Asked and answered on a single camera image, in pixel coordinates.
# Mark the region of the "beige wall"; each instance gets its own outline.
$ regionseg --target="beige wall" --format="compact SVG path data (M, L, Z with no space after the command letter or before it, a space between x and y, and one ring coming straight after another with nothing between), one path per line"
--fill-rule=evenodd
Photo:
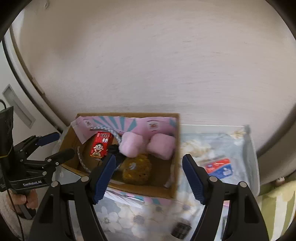
M264 0L33 0L14 23L55 111L179 112L250 124L256 148L295 104L295 39Z

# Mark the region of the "pink plush cube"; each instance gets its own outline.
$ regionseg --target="pink plush cube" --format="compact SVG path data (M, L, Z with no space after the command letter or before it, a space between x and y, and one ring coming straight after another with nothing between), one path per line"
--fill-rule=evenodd
M139 155L140 151L143 149L143 146L144 140L141 135L127 131L122 135L119 151L123 155L133 158Z
M176 138L166 134L155 134L152 136L147 151L163 160L169 160L176 147Z

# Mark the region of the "white door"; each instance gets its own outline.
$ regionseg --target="white door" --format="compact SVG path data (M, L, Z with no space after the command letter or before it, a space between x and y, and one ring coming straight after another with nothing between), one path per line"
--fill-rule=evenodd
M43 136L57 131L37 110L17 82L7 62L2 42L0 42L0 99L7 106L13 105L15 109L12 131L14 145L32 135ZM54 145L53 142L39 147L29 159L44 160L51 155Z

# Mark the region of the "gray sleeve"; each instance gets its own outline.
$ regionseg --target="gray sleeve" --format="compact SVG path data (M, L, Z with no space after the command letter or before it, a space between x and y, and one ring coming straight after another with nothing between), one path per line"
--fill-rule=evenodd
M5 220L6 224L8 225L8 227L12 231L12 233L16 237L21 239L22 235L20 231L20 225L18 223L16 214L14 213L14 211L10 209L8 203L6 202L6 194L7 192L0 193L0 213L3 219ZM30 228L33 221L26 220L21 217L20 217L20 221L22 223L22 229L24 231L25 239L27 239L29 236Z

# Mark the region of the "brown cardboard box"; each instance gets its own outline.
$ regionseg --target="brown cardboard box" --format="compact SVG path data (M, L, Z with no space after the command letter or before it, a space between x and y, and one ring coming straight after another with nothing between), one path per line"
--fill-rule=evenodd
M178 168L180 165L180 157L179 157L179 148L180 148L180 123L179 123L179 114L176 113L79 113L76 117L79 116L96 116L96 115L108 115L108 116L125 116L125 117L175 117L177 119L177 135L176 135L176 151L171 161L165 161L161 159L157 159L152 155L149 155L148 158L152 163L152 171L149 178L149 181L146 185L132 185L132 184L121 184L122 177L119 172L114 172L112 176L112 180L115 182L109 182L108 186L117 190L122 190L124 192L134 193L138 195L144 196L152 196L152 197L160 197L171 199L175 197L175 192L177 189L177 179L178 179ZM80 153L82 154L83 161L85 165L89 169L93 169L99 165L99 161L95 160L93 157L90 157L90 148L92 146L93 136L83 145L80 143L77 138L72 127L69 128L68 133L66 134L62 145L60 147L60 151L73 148L75 151L77 147L80 146ZM171 164L174 165L174 182L170 188L165 188L164 184L168 181L170 177ZM66 163L62 164L62 166L69 171L79 175L86 176L86 173L83 167L80 165L77 154L75 157Z

